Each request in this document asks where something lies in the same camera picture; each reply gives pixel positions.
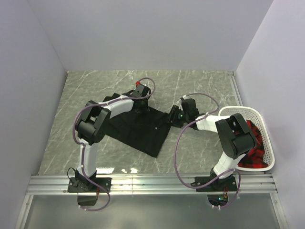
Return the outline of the black long sleeve shirt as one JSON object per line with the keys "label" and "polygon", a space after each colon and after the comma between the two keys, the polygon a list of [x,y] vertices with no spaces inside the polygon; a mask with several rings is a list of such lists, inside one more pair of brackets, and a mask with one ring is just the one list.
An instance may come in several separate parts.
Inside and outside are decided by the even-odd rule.
{"label": "black long sleeve shirt", "polygon": [[105,134],[156,158],[169,134],[169,114],[150,106],[140,112],[131,110],[109,120]]}

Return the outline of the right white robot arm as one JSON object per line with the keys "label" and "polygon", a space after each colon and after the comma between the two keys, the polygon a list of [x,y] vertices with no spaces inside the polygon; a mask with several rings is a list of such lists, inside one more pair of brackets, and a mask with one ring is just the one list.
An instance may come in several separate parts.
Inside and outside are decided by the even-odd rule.
{"label": "right white robot arm", "polygon": [[238,163],[258,144],[249,122],[240,113],[229,116],[200,114],[194,99],[182,99],[181,105],[173,105],[169,113],[169,123],[182,128],[188,124],[194,130],[210,131],[218,134],[223,153],[212,168],[210,185],[214,190],[222,190]]}

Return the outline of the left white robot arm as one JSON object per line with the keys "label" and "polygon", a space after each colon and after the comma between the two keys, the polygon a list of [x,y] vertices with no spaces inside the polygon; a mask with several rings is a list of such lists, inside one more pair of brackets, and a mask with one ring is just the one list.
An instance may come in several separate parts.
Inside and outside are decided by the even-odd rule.
{"label": "left white robot arm", "polygon": [[85,192],[90,192],[96,186],[96,157],[98,144],[104,138],[110,119],[132,110],[147,110],[149,94],[152,90],[144,84],[137,83],[134,90],[126,93],[113,94],[103,102],[88,101],[75,123],[73,137],[79,138],[80,161],[78,173],[83,177],[79,186]]}

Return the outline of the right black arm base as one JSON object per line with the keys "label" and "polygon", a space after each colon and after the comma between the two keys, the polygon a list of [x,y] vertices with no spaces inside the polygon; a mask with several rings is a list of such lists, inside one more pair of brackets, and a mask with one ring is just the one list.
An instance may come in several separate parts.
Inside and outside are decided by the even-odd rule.
{"label": "right black arm base", "polygon": [[[212,180],[212,177],[195,177],[194,182],[191,184],[192,187],[198,187],[206,184],[208,181]],[[229,176],[224,179],[217,179],[213,183],[199,188],[197,192],[223,192],[223,191],[236,191],[237,182],[235,177]]]}

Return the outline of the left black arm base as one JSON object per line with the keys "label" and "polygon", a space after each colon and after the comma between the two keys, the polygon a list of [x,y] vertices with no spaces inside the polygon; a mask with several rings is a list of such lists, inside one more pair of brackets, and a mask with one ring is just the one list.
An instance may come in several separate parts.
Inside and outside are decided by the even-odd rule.
{"label": "left black arm base", "polygon": [[[110,191],[111,188],[111,181],[112,179],[110,177],[97,177],[94,180],[95,183],[106,189],[108,192]],[[97,187],[91,182],[85,180],[85,183],[82,183],[75,177],[70,178],[67,189],[68,193],[89,193],[89,192],[91,193],[97,191],[104,192],[103,190],[101,190],[100,187]]]}

